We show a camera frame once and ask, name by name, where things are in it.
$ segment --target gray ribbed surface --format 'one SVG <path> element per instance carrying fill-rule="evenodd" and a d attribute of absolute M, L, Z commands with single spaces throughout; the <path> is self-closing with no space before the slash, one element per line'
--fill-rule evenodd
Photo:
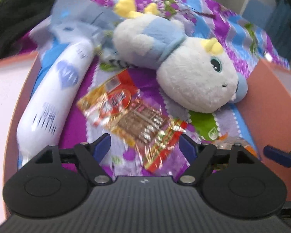
<path fill-rule="evenodd" d="M 288 233 L 277 217 L 230 219 L 209 208 L 194 188 L 171 177 L 119 177 L 95 188 L 80 207 L 61 217 L 31 220 L 13 215 L 0 233 Z"/>

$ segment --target purple heart logo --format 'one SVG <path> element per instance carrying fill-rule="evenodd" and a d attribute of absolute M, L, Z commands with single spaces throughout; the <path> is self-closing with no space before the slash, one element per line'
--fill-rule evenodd
<path fill-rule="evenodd" d="M 68 64 L 67 61 L 62 60 L 58 62 L 57 71 L 62 89 L 72 87 L 78 83 L 78 71 L 71 64 Z"/>

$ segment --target plush toy arm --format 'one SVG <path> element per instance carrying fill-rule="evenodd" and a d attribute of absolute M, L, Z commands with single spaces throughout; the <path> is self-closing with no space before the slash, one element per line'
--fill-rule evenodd
<path fill-rule="evenodd" d="M 170 20 L 174 25 L 178 26 L 181 30 L 183 30 L 184 32 L 184 24 L 181 23 L 179 20 L 176 20 L 176 19 L 172 19 Z"/>
<path fill-rule="evenodd" d="M 134 51 L 140 56 L 144 56 L 153 47 L 154 38 L 149 37 L 145 34 L 138 34 L 134 37 L 133 44 Z"/>

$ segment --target black circular cover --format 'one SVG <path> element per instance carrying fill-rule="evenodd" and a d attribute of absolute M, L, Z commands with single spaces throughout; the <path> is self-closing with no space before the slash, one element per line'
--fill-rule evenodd
<path fill-rule="evenodd" d="M 21 216 L 45 218 L 71 211 L 86 197 L 88 186 L 79 174 L 60 162 L 27 163 L 3 188 L 8 208 Z"/>
<path fill-rule="evenodd" d="M 280 211 L 287 190 L 283 181 L 267 167 L 236 164 L 206 178 L 202 193 L 219 212 L 254 219 Z"/>

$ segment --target plush toy eye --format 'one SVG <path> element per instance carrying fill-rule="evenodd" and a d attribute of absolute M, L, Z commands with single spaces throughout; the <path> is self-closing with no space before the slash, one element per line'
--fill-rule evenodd
<path fill-rule="evenodd" d="M 222 71 L 222 66 L 220 60 L 217 58 L 212 57 L 210 63 L 213 66 L 213 69 L 217 71 L 218 73 Z"/>

